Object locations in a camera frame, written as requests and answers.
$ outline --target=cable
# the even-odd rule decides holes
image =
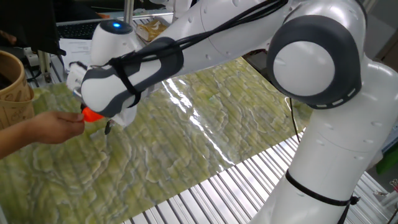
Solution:
[[[37,72],[37,74],[35,76],[33,76],[32,78],[27,78],[27,82],[32,82],[33,80],[35,80],[37,77],[39,77],[42,74],[42,71]]]
[[[299,134],[297,132],[296,122],[294,121],[293,103],[292,103],[292,99],[291,98],[289,98],[289,103],[290,103],[290,113],[292,115],[292,122],[293,122],[294,131],[296,133],[296,137],[297,137],[298,143],[300,143],[300,138],[299,138]]]
[[[170,55],[181,52],[207,38],[210,36],[222,32],[224,30],[236,27],[241,24],[256,21],[262,19],[269,14],[272,14],[276,10],[280,9],[286,5],[288,0],[269,0],[264,1],[247,11],[235,16],[234,18],[228,20],[224,24],[218,26],[217,28],[201,33],[191,35],[189,37],[184,37],[180,40],[176,40],[174,43],[159,47],[157,49],[146,50],[144,52],[130,52],[120,57],[121,63],[123,65],[129,65],[132,63],[149,62],[153,60],[158,60],[160,58],[168,57]]]
[[[387,222],[387,224],[390,224],[392,222],[392,220],[394,219],[394,217],[397,215],[398,213],[398,208],[395,210],[394,214],[392,215],[392,217],[390,218],[390,220]]]

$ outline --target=paper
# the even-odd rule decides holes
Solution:
[[[90,64],[91,40],[61,39],[60,48],[67,52],[67,55],[62,57],[66,71],[70,70],[71,62]]]

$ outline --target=robotic arm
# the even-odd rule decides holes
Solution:
[[[291,3],[201,0],[143,48],[127,24],[103,22],[92,47],[100,67],[72,65],[67,85],[91,110],[127,125],[130,106],[156,83],[265,48],[273,36],[272,83],[315,110],[252,223],[340,223],[398,117],[398,74],[365,56],[366,13],[357,0],[307,1],[289,12]]]

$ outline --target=black band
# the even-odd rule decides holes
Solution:
[[[137,91],[134,86],[131,84],[129,77],[127,77],[126,72],[124,71],[123,68],[123,64],[121,61],[121,58],[112,58],[108,64],[110,66],[112,66],[115,71],[118,73],[118,77],[120,78],[120,80],[123,82],[124,86],[127,88],[128,92],[131,93],[131,95],[136,96],[134,99],[134,102],[132,103],[131,106],[129,106],[129,108],[136,106],[138,104],[138,102],[141,99],[141,93],[140,91]]]
[[[299,189],[301,192],[305,193],[306,195],[317,199],[318,201],[321,201],[323,203],[327,203],[329,205],[334,205],[334,206],[347,206],[347,205],[356,205],[357,202],[360,200],[360,198],[352,196],[349,200],[341,201],[341,200],[335,200],[331,199],[325,196],[322,196],[318,193],[313,192],[312,190],[304,187],[300,183],[298,183],[293,177],[290,175],[289,170],[286,171],[286,179],[289,181],[295,188]]]

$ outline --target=metal slats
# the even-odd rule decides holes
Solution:
[[[293,136],[132,220],[134,223],[148,223],[147,220],[157,223],[154,217],[158,216],[159,223],[248,223],[283,176],[297,146],[297,138]],[[384,189],[364,173],[354,191],[361,200],[350,206],[345,224],[387,222],[392,213],[384,210],[372,197],[375,190]],[[164,220],[160,214],[167,214]]]

